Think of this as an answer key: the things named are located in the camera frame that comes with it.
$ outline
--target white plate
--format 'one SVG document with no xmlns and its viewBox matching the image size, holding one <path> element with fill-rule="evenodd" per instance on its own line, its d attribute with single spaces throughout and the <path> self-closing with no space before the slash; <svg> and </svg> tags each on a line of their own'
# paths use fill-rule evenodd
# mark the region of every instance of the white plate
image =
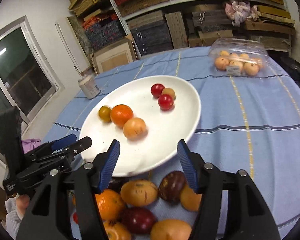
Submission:
<svg viewBox="0 0 300 240">
<path fill-rule="evenodd" d="M 161 83 L 176 93 L 174 109 L 161 111 L 150 89 Z M 124 104 L 135 117 L 142 118 L 148 135 L 139 141 L 129 141 L 113 123 L 103 123 L 98 117 L 102 106 L 111 108 Z M 129 82 L 103 98 L 84 121 L 80 139 L 89 136 L 92 146 L 81 153 L 82 158 L 92 162 L 99 153 L 107 151 L 113 139 L 120 142 L 120 156 L 114 168 L 114 177 L 130 177 L 163 164 L 177 152 L 177 143 L 190 139 L 201 114 L 201 102 L 197 90 L 187 81 L 175 76 L 150 76 Z"/>
</svg>

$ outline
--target metal screw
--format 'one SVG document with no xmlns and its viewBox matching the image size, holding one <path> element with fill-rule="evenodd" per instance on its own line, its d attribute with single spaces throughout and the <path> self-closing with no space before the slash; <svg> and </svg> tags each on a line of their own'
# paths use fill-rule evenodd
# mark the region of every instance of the metal screw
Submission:
<svg viewBox="0 0 300 240">
<path fill-rule="evenodd" d="M 205 163 L 205 164 L 204 164 L 204 167 L 205 167 L 207 170 L 212 170 L 212 169 L 213 169 L 213 164 L 212 164 L 212 163 Z"/>
<path fill-rule="evenodd" d="M 247 172 L 245 170 L 239 170 L 238 172 L 240 176 L 247 176 Z"/>
<path fill-rule="evenodd" d="M 83 167 L 84 167 L 86 170 L 90 170 L 90 169 L 92 169 L 93 164 L 92 164 L 92 163 L 86 163 L 86 164 L 83 165 Z"/>
<path fill-rule="evenodd" d="M 58 170 L 57 169 L 53 169 L 50 171 L 50 175 L 51 176 L 56 176 L 58 174 Z"/>
</svg>

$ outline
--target yellow-green tomato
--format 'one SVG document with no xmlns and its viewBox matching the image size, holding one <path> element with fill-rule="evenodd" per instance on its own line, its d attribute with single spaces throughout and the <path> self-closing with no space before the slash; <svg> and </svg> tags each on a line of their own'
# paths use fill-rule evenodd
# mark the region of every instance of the yellow-green tomato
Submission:
<svg viewBox="0 0 300 240">
<path fill-rule="evenodd" d="M 108 107 L 108 106 L 102 106 L 99 109 L 99 112 L 98 112 L 99 117 L 103 122 L 110 122 L 111 121 L 110 113 L 111 113 L 111 108 Z"/>
</svg>

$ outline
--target folded fabric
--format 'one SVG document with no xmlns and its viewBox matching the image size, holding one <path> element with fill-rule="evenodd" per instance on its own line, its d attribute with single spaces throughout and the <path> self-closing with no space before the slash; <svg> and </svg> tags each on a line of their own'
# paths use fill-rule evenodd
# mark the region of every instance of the folded fabric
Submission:
<svg viewBox="0 0 300 240">
<path fill-rule="evenodd" d="M 24 153 L 30 152 L 31 150 L 33 150 L 34 148 L 37 148 L 40 145 L 41 145 L 40 139 L 22 140 L 22 148 L 23 148 Z"/>
<path fill-rule="evenodd" d="M 18 212 L 16 197 L 9 198 L 5 202 L 5 206 L 7 210 L 7 216 L 6 216 L 7 232 L 13 239 L 16 239 L 20 223 L 23 219 L 23 215 L 21 215 Z"/>
</svg>

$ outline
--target blue tablecloth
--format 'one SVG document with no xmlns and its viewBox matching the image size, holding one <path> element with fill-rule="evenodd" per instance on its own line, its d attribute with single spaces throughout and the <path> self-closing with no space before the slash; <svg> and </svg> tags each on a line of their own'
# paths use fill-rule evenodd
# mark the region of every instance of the blue tablecloth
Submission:
<svg viewBox="0 0 300 240">
<path fill-rule="evenodd" d="M 79 137 L 94 106 L 127 82 L 151 75 L 177 75 L 197 89 L 202 103 L 200 122 L 188 143 L 190 150 L 223 171 L 248 171 L 283 238 L 300 217 L 300 89 L 272 60 L 255 77 L 225 76 L 216 71 L 208 50 L 209 47 L 200 47 L 168 52 L 97 76 L 101 93 L 88 100 L 80 92 L 60 114 L 44 141 L 70 133 Z M 152 181 L 158 186 L 173 170 L 181 170 L 176 157 L 156 168 Z M 220 236 L 226 222 L 226 203 L 225 192 Z M 193 224 L 196 217 L 195 212 L 188 212 L 181 205 L 170 207 L 161 199 L 149 208 L 159 220 L 176 218 Z M 73 223 L 72 229 L 74 237 L 80 238 L 78 226 Z"/>
</svg>

